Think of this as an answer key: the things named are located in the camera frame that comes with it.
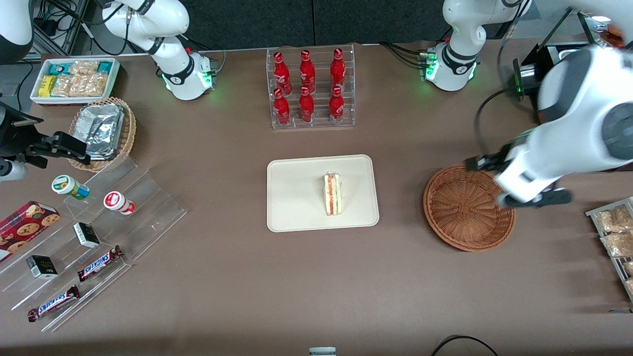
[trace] brown tabletop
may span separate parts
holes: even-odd
[[[533,41],[515,41],[504,61]],[[113,95],[138,120],[132,156],[189,213],[130,271],[54,333],[0,308],[0,355],[428,355],[445,337],[482,338],[501,355],[603,355],[633,348],[624,288],[584,212],[633,195],[627,173],[566,177],[569,205],[517,212],[497,250],[442,242],[421,213],[438,169],[478,153],[472,120],[500,88],[499,42],[488,41],[458,92],[420,82],[384,48],[356,45],[356,127],[270,127],[266,51],[229,52],[218,88],[175,99],[148,56],[120,58]],[[41,132],[67,130],[77,107],[34,105]],[[489,146],[533,126],[506,98],[485,109]],[[272,160],[366,154],[380,208],[374,227],[273,233],[266,227]],[[0,185],[0,216],[27,200],[56,206],[64,159]]]

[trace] red bottle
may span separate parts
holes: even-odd
[[[275,95],[273,106],[275,107],[275,114],[277,115],[279,125],[288,126],[290,125],[290,106],[288,105],[288,100],[284,98],[284,93],[279,88],[275,88],[273,93]]]
[[[337,48],[334,50],[334,61],[330,66],[330,87],[340,87],[341,91],[345,91],[345,62],[343,62],[343,50]]]
[[[345,101],[341,97],[340,87],[335,87],[332,93],[333,96],[330,98],[330,122],[338,125],[343,121],[343,105],[345,105]]]
[[[277,82],[277,87],[281,88],[284,92],[284,96],[288,96],[292,93],[290,71],[288,70],[288,66],[284,63],[284,56],[281,52],[275,52],[273,58],[275,58],[275,81]]]
[[[310,95],[308,87],[301,87],[301,97],[299,98],[299,107],[301,108],[301,119],[309,124],[314,119],[315,101]]]
[[[317,91],[317,75],[315,65],[312,64],[310,60],[310,51],[306,51],[305,49],[301,51],[299,73],[301,73],[301,85],[308,87],[310,94],[314,94],[314,92]]]

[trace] wicker basket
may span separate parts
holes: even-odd
[[[125,110],[125,117],[123,118],[123,127],[121,129],[121,138],[119,140],[119,145],[117,149],[116,157],[120,155],[129,155],[132,151],[132,146],[134,145],[134,135],[136,134],[136,118],[134,117],[134,113],[130,110],[130,107],[121,99],[118,98],[108,98],[105,100],[95,101],[93,103],[88,104],[84,108],[88,106],[100,106],[107,104],[117,104],[120,105]],[[77,119],[79,118],[79,112],[75,115],[75,119],[70,124],[69,133],[73,134],[75,130],[75,125],[77,124]],[[75,160],[69,160],[70,164],[73,167],[88,170],[90,172],[99,172],[105,166],[110,164],[110,161],[91,161],[90,165],[82,165],[81,163]]]
[[[496,204],[501,193],[491,174],[456,165],[431,177],[422,206],[444,241],[464,251],[487,251],[506,241],[515,225],[514,209]]]

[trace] white tray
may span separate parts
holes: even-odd
[[[327,216],[323,176],[341,175],[343,212]],[[372,159],[366,155],[276,160],[268,164],[266,217],[273,232],[374,226],[380,218]]]
[[[110,72],[108,73],[108,81],[106,82],[106,89],[103,91],[103,95],[101,96],[80,96],[80,97],[42,97],[38,96],[38,91],[40,85],[42,85],[42,78],[48,74],[48,70],[51,68],[52,64],[60,64],[60,63],[71,63],[76,60],[82,61],[100,61],[100,62],[112,62],[112,67],[110,68]],[[55,58],[52,60],[46,60],[42,63],[42,68],[40,68],[40,72],[37,75],[37,80],[33,85],[33,89],[31,90],[31,100],[34,103],[40,105],[71,105],[71,104],[86,104],[91,103],[97,100],[103,100],[110,97],[110,93],[112,93],[112,88],[115,86],[116,75],[118,74],[120,64],[119,61],[112,57],[78,57],[78,58]]]

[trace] snack box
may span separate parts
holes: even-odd
[[[100,61],[100,62],[112,62],[112,67],[110,68],[110,72],[108,73],[108,81],[106,82],[106,89],[103,91],[103,95],[101,96],[84,96],[84,97],[42,97],[38,95],[40,85],[42,84],[42,78],[45,75],[49,74],[49,69],[51,65],[69,63],[73,61]],[[34,103],[40,105],[73,105],[73,104],[86,104],[91,103],[97,100],[103,100],[110,97],[110,93],[112,93],[112,88],[115,86],[116,75],[118,74],[118,70],[121,64],[119,61],[112,57],[72,57],[72,58],[55,58],[51,60],[46,60],[42,63],[42,68],[40,68],[40,72],[37,75],[37,80],[35,81],[35,85],[33,86],[33,90],[31,90],[31,100]]]
[[[30,201],[0,221],[0,262],[60,219],[57,210]]]

